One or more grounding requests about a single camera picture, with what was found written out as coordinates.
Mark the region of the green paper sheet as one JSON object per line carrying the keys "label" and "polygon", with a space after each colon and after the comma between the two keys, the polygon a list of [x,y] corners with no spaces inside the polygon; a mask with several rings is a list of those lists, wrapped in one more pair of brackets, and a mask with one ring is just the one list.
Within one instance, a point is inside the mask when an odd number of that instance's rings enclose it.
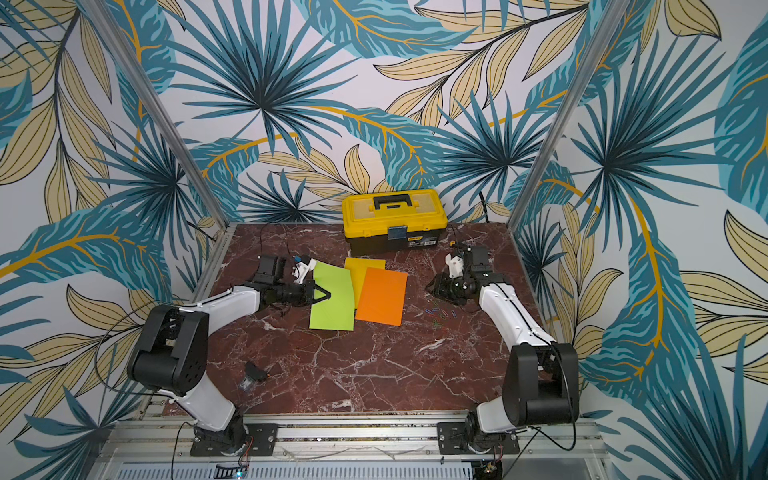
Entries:
{"label": "green paper sheet", "polygon": [[352,331],[355,302],[350,271],[318,262],[313,270],[313,281],[330,291],[332,298],[311,306],[309,328]]}

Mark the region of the yellow paper sheet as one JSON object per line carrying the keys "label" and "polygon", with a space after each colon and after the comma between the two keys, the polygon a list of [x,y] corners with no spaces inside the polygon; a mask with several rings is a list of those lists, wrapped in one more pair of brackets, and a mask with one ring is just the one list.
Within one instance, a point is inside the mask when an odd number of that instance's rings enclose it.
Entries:
{"label": "yellow paper sheet", "polygon": [[358,307],[360,297],[365,281],[366,272],[369,268],[384,269],[386,261],[383,259],[364,259],[352,258],[345,259],[344,268],[350,271],[355,307]]}

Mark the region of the orange paper sheet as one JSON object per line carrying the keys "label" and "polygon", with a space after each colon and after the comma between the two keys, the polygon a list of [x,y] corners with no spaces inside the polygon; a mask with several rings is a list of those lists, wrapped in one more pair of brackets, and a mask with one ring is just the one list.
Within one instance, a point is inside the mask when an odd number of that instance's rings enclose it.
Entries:
{"label": "orange paper sheet", "polygon": [[355,319],[390,326],[400,326],[404,312],[408,274],[368,268],[363,282]]}

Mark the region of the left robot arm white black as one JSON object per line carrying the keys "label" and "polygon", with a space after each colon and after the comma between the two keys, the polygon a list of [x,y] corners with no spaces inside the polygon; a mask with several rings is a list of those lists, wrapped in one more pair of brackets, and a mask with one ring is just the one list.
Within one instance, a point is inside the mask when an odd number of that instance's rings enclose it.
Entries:
{"label": "left robot arm white black", "polygon": [[263,255],[252,279],[189,305],[151,309],[126,365],[129,379],[164,395],[191,416],[202,454],[233,456],[248,445],[243,414],[206,373],[209,337],[275,304],[312,306],[338,296],[305,278],[317,262],[304,257],[298,280],[283,280],[286,259]]}

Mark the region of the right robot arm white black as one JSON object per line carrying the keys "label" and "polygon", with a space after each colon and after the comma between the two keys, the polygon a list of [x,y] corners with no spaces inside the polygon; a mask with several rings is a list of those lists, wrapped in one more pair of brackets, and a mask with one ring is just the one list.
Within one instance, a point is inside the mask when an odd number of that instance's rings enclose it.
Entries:
{"label": "right robot arm white black", "polygon": [[579,357],[573,345],[557,342],[534,320],[512,284],[493,270],[487,248],[458,243],[446,265],[427,292],[457,306],[476,302],[509,350],[500,396],[477,405],[466,417],[467,446],[486,450],[521,427],[574,425],[579,417]]}

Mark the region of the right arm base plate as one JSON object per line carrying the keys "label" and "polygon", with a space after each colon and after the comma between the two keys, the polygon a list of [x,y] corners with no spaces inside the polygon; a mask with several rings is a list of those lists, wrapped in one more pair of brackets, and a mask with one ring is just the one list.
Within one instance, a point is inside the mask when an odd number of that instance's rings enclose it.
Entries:
{"label": "right arm base plate", "polygon": [[517,454],[517,436],[511,433],[485,433],[469,421],[440,422],[436,426],[441,455]]}

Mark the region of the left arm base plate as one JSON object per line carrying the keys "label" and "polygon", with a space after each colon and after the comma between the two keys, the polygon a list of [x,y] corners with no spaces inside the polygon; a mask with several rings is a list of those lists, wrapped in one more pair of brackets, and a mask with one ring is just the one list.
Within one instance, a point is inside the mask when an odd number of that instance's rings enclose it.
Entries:
{"label": "left arm base plate", "polygon": [[278,425],[274,423],[235,424],[222,431],[194,428],[192,457],[254,456],[273,454]]}

